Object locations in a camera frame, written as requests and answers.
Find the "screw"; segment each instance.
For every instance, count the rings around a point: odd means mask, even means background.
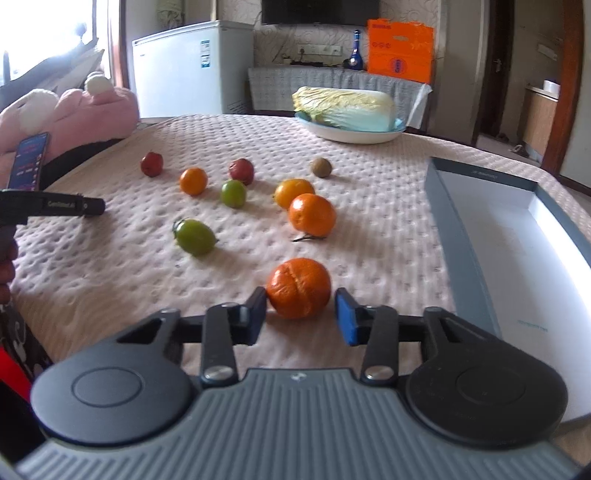
[[[385,381],[394,376],[394,370],[386,365],[374,365],[365,370],[365,378],[368,380]]]
[[[234,374],[234,369],[227,367],[226,365],[216,365],[215,367],[209,367],[203,373],[203,376],[207,380],[212,382],[223,382]]]

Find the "tomato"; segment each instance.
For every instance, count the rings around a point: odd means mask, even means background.
[[[250,185],[255,178],[255,167],[245,158],[230,163],[228,173],[233,180],[239,180],[244,185]]]
[[[179,247],[195,257],[208,254],[217,243],[215,234],[205,223],[190,218],[175,222],[173,234]]]
[[[242,208],[246,203],[246,187],[238,180],[228,180],[222,186],[220,198],[224,205]]]
[[[148,152],[139,163],[142,173],[148,177],[157,177],[164,168],[164,159],[162,155],[156,152]]]
[[[187,195],[199,195],[207,187],[207,174],[200,168],[188,168],[183,172],[178,183]]]

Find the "phone screen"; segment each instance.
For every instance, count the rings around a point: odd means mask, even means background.
[[[20,143],[8,180],[9,189],[28,191],[38,189],[48,139],[49,134],[43,133],[26,138]]]

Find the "orange bag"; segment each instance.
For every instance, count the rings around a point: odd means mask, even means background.
[[[419,22],[369,20],[368,72],[431,82],[434,29]]]

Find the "label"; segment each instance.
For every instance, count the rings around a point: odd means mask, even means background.
[[[201,41],[201,68],[206,69],[211,66],[211,57],[209,54],[209,40]]]

